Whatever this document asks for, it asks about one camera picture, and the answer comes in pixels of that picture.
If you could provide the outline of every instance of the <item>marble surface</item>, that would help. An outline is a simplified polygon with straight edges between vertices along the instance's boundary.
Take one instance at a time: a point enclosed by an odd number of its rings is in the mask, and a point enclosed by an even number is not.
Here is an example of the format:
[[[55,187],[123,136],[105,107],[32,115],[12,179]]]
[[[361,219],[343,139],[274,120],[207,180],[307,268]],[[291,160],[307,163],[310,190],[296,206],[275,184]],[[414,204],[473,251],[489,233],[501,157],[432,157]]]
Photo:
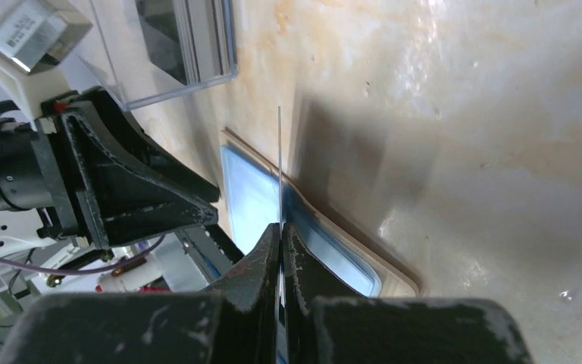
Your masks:
[[[537,362],[582,363],[582,0],[233,7],[239,76],[145,129],[221,186],[219,130],[276,161],[281,105],[314,206],[422,295],[495,300]]]

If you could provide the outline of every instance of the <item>water droplet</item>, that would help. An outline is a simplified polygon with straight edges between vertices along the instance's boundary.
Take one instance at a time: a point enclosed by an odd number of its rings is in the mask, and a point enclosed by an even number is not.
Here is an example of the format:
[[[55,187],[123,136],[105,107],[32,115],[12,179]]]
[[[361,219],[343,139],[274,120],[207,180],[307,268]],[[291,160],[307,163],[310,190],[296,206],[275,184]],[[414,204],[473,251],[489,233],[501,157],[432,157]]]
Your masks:
[[[563,302],[571,302],[574,300],[574,291],[564,290],[563,292],[559,293],[559,298],[561,298]]]

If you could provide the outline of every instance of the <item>stained surface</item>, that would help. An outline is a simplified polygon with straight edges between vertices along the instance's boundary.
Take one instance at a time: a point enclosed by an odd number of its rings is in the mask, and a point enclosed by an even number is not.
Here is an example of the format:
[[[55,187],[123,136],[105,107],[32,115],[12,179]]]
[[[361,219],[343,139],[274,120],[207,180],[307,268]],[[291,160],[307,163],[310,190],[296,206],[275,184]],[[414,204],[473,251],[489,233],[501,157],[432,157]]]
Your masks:
[[[239,76],[145,129],[221,185],[218,131],[276,161],[281,105],[314,206],[423,295],[502,304],[537,362],[582,363],[582,0],[233,6]]]

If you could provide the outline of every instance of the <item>transparent plastic box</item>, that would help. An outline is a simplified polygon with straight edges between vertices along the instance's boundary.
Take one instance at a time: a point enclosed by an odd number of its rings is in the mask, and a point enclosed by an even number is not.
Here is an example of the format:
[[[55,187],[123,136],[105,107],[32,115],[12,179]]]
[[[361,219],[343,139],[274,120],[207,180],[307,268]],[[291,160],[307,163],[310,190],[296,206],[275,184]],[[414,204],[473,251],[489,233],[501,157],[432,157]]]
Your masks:
[[[124,110],[237,74],[230,0],[89,0],[80,57]]]

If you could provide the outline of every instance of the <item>black cylinder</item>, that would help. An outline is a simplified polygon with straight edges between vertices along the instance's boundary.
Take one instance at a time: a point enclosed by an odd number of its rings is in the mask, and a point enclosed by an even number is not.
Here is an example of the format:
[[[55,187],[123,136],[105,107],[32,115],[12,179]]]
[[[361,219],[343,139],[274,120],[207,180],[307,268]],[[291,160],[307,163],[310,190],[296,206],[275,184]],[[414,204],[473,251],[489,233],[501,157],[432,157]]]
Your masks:
[[[0,211],[52,206],[30,144],[36,132],[29,124],[2,124],[0,148]]]

